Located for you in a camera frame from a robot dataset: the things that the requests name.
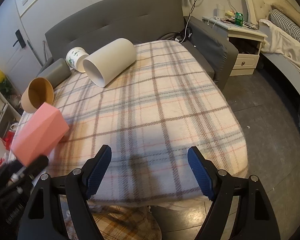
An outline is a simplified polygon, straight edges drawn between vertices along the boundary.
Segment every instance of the light switch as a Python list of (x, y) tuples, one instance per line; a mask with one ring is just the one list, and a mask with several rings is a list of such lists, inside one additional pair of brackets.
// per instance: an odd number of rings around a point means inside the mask
[(22, 5), (25, 5), (27, 1), (28, 1), (28, 0), (22, 0), (22, 1), (21, 1)]

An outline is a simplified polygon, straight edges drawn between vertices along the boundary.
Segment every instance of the black door handle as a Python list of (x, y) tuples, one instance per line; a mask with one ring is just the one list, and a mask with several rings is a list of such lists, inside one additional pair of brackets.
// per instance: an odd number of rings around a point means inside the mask
[(21, 45), (21, 48), (25, 48), (26, 47), (26, 43), (25, 40), (23, 39), (20, 30), (16, 31), (16, 36), (17, 36), (17, 41), (13, 44), (13, 47), (19, 42)]

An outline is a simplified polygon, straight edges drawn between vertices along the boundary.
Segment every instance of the white nightstand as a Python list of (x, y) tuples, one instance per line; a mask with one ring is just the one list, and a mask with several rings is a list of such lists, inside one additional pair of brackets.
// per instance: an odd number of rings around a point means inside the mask
[(230, 76), (252, 75), (258, 60), (261, 44), (267, 35), (259, 30), (238, 27), (231, 23), (224, 23), (214, 17), (203, 16), (202, 21), (215, 31), (226, 37), (239, 51), (237, 60)]

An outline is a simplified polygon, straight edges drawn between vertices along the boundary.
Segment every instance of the black and white checkered pillow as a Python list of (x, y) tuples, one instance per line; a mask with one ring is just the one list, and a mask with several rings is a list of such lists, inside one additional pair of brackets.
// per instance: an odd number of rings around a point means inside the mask
[(289, 34), (292, 38), (300, 42), (300, 27), (296, 25), (290, 18), (285, 16), (282, 12), (274, 9), (270, 13), (270, 21), (281, 28), (284, 32)]

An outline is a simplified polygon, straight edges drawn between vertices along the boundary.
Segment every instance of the white door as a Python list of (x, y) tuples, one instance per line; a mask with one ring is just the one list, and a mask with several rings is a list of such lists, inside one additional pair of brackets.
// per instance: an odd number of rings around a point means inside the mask
[[(16, 31), (26, 43), (21, 48)], [(5, 0), (0, 6), (0, 69), (7, 75), (14, 87), (22, 94), (29, 82), (36, 77), (41, 65), (34, 56), (27, 41), (29, 40), (19, 18), (15, 0)]]

